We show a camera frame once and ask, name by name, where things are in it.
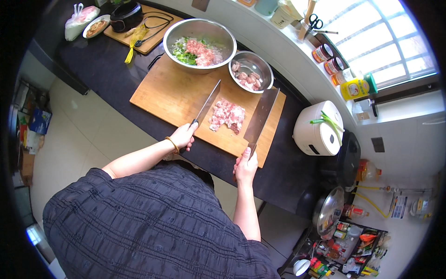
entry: raw pork chunk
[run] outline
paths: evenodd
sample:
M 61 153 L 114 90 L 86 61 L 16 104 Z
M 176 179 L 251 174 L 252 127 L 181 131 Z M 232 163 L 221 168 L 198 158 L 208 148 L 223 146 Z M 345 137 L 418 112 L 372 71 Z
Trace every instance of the raw pork chunk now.
M 245 109 L 222 98 L 214 106 L 214 115 L 209 118 L 209 128 L 217 132 L 220 126 L 226 123 L 228 128 L 238 134 L 242 129 L 243 119 Z

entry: bamboo cutting board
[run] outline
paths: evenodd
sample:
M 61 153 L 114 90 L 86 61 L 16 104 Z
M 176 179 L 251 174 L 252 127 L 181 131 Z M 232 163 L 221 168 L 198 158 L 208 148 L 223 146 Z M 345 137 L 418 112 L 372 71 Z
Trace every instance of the bamboo cutting board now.
M 157 46 L 163 39 L 164 37 L 164 33 L 166 33 L 167 29 L 169 29 L 169 27 L 171 27 L 172 25 L 174 25 L 175 23 L 182 21 L 183 19 L 177 16 L 174 16 L 173 14 L 170 14 L 168 12 L 165 11 L 161 11 L 146 5 L 141 5 L 142 7 L 142 12 L 162 12 L 165 14 L 170 15 L 171 17 L 173 17 L 173 21 L 171 23 L 169 23 L 169 25 L 167 25 L 167 27 L 165 27 L 162 31 L 160 31 L 158 34 L 156 34 L 155 36 L 153 36 L 152 38 L 150 38 L 149 40 L 143 42 L 143 44 L 140 47 L 135 47 L 135 49 L 139 52 L 141 52 L 142 54 L 147 54 L 149 53 L 155 46 Z M 148 17 L 148 16 L 159 16 L 159 17 L 164 17 L 164 18 L 168 18 L 165 15 L 159 14 L 159 13 L 149 13 L 144 15 L 144 18 Z M 159 19 L 159 18 L 148 18 L 146 21 L 146 25 L 147 26 L 157 26 L 162 24 L 163 22 L 165 22 L 165 20 Z M 159 28 L 154 28 L 154 29 L 150 29 L 145 35 L 144 35 L 144 39 L 148 38 L 149 36 L 152 36 L 154 33 L 156 33 L 157 31 L 159 31 L 160 29 L 162 29 L 162 27 Z M 125 33 L 116 33 L 113 31 L 112 26 L 108 26 L 107 29 L 104 30 L 104 34 L 106 34 L 107 36 L 127 45 L 130 46 L 130 39 L 132 38 L 132 36 L 128 36 L 125 37 L 124 34 Z
M 230 76 L 227 66 L 220 67 L 207 75 L 191 75 L 180 70 L 178 65 L 164 54 L 150 69 L 130 102 L 179 127 L 192 122 L 198 115 L 219 79 L 222 80 L 221 88 L 214 104 L 224 98 L 244 108 L 246 112 L 242 129 L 236 135 L 223 124 L 217 132 L 213 132 L 209 129 L 208 122 L 214 113 L 211 108 L 195 132 L 195 136 L 239 157 L 248 146 L 248 141 L 243 136 L 259 102 L 260 94 L 241 89 Z M 261 168 L 268 155 L 284 104 L 285 95 L 279 92 L 257 143 L 257 158 Z

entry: white rice cooker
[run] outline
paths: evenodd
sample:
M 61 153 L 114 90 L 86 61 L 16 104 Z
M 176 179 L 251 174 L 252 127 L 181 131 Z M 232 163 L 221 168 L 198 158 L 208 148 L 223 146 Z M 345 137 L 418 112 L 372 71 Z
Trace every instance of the white rice cooker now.
M 344 128 L 341 114 L 331 101 L 314 104 L 304 108 L 297 117 L 293 138 L 303 153 L 313 156 L 334 156 L 339 152 L 341 143 L 332 126 L 323 122 L 310 124 L 310 120 L 321 119 L 321 111 Z

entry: black countertop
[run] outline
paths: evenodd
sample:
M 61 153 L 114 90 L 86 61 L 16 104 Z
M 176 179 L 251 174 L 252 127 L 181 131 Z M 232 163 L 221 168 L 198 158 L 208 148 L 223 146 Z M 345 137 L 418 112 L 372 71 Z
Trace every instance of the black countertop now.
M 150 54 L 135 51 L 130 65 L 124 63 L 129 48 L 104 34 L 86 40 L 79 36 L 58 47 L 59 59 L 119 113 L 161 141 L 176 127 L 129 102 L 148 72 L 153 59 L 164 52 L 162 44 Z M 311 218 L 319 195 L 316 156 L 300 151 L 292 139 L 294 123 L 301 110 L 309 105 L 301 94 L 275 72 L 274 85 L 286 95 L 285 105 L 264 167 L 254 178 L 254 195 L 268 203 L 305 218 Z M 197 166 L 236 186 L 232 181 L 235 157 L 196 139 L 183 157 Z

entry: bracelet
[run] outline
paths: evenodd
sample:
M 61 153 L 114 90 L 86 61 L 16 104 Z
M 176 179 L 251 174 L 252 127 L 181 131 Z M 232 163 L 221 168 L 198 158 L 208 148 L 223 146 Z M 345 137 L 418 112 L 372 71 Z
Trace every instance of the bracelet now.
M 173 140 L 172 140 L 170 137 L 165 137 L 164 139 L 168 139 L 168 140 L 170 140 L 170 142 L 174 145 L 175 149 L 177 150 L 177 152 L 176 152 L 176 153 L 174 152 L 173 154 L 178 155 L 178 154 L 180 153 L 180 149 L 179 149 L 178 146 L 173 142 Z

